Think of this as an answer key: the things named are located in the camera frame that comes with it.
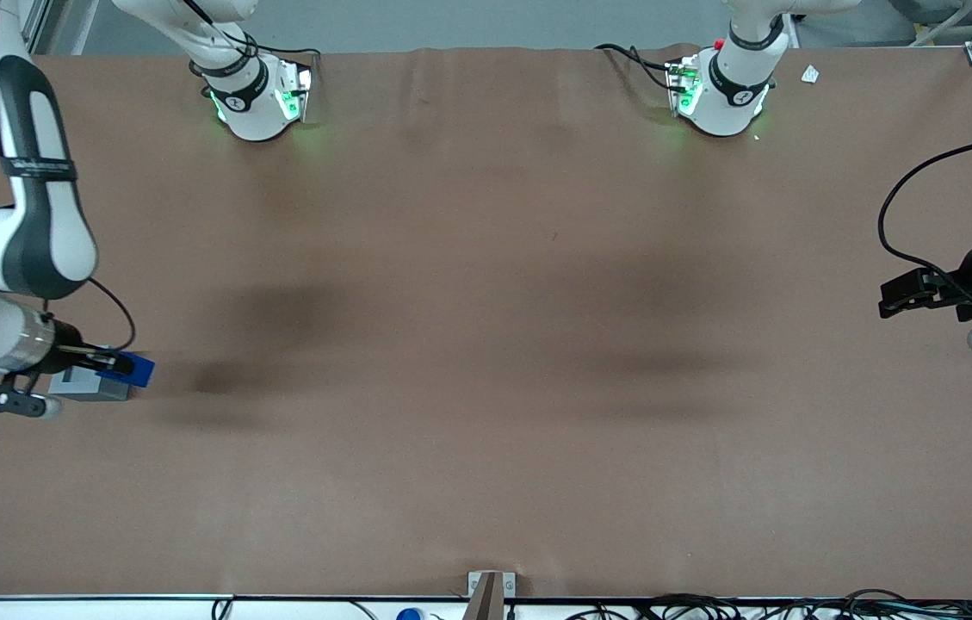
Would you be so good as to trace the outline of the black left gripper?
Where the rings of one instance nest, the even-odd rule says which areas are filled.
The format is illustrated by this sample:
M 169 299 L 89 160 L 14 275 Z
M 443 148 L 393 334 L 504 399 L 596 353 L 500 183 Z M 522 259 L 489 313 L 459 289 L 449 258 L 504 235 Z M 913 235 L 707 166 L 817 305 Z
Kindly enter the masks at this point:
M 957 309 L 957 320 L 972 320 L 972 248 L 964 255 L 959 266 L 952 271 L 915 268 L 882 284 L 882 299 L 878 313 L 882 319 L 926 306 L 926 299 L 938 297 L 945 286 L 950 290 L 945 297 L 957 306 L 969 306 L 969 310 Z

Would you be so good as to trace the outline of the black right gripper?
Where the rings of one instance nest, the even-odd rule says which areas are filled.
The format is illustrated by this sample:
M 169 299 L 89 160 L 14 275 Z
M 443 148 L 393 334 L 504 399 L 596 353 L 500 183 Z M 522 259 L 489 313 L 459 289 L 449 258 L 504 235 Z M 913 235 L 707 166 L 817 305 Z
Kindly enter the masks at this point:
M 57 374 L 78 365 L 85 357 L 118 357 L 122 350 L 103 348 L 84 342 L 83 335 L 73 325 L 60 320 L 50 320 L 53 341 L 48 352 L 41 358 L 42 374 Z M 100 375 L 131 376 L 136 362 L 131 358 L 91 358 L 90 369 Z

